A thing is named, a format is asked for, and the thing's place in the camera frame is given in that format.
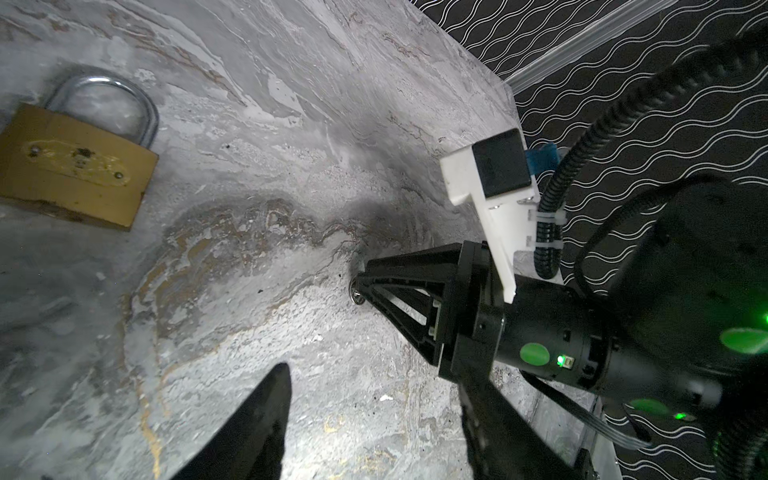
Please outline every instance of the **gray marble surface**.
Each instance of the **gray marble surface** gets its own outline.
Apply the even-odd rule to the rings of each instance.
[[[490,71],[404,0],[4,0],[0,41],[3,124],[80,65],[161,115],[130,233],[0,207],[0,478],[169,478],[279,361],[284,478],[470,478],[455,387],[346,288],[481,237],[437,159],[516,124]]]

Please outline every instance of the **brass padlock body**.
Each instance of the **brass padlock body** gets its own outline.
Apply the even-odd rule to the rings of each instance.
[[[130,230],[156,164],[155,153],[119,135],[22,104],[0,134],[0,195]]]

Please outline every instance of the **padlock shackle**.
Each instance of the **padlock shackle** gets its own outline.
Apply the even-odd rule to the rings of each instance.
[[[157,113],[157,107],[155,107],[154,102],[147,96],[147,94],[145,94],[138,86],[122,77],[101,72],[73,75],[56,88],[56,91],[48,100],[48,103],[45,104],[45,108],[47,110],[60,112],[66,106],[69,98],[77,90],[87,87],[88,85],[109,85],[111,87],[120,88],[136,99],[136,102],[141,107],[143,113],[141,118],[141,134],[136,143],[141,147],[149,149],[154,140],[154,136],[157,133],[157,119],[160,115]]]

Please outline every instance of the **black wavy patterned wall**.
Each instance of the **black wavy patterned wall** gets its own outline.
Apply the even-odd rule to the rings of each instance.
[[[681,0],[515,95],[528,146],[572,145],[611,101],[654,72],[765,22],[768,0]],[[579,247],[614,208],[641,191],[700,172],[768,187],[766,78],[768,67],[654,111],[583,169],[566,201],[566,283]],[[610,286],[618,264],[654,218],[639,216],[627,223],[588,257],[585,272],[596,290]]]
[[[501,78],[544,55],[622,0],[415,0]]]
[[[618,7],[615,0],[415,0],[415,4],[501,78],[545,55],[589,22]],[[654,72],[691,52],[768,22],[768,0],[680,0],[581,58],[515,94],[529,147],[573,145],[607,106]],[[768,67],[704,88],[651,112],[588,164],[566,201],[561,271],[576,287],[576,253],[614,209],[653,186],[698,173],[768,187]],[[552,172],[539,176],[544,186]],[[653,226],[663,206],[638,215],[591,253],[584,272],[606,293],[621,263]],[[627,413],[608,421],[632,433]],[[629,411],[656,442],[617,451],[624,478],[715,478],[704,434],[695,424]]]

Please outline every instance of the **padlock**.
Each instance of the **padlock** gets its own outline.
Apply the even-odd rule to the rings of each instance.
[[[59,113],[78,89],[96,84],[125,90],[139,104],[136,143]],[[130,230],[157,164],[148,150],[157,121],[157,108],[135,84],[101,72],[72,76],[45,108],[22,104],[0,134],[0,196],[55,217]]]

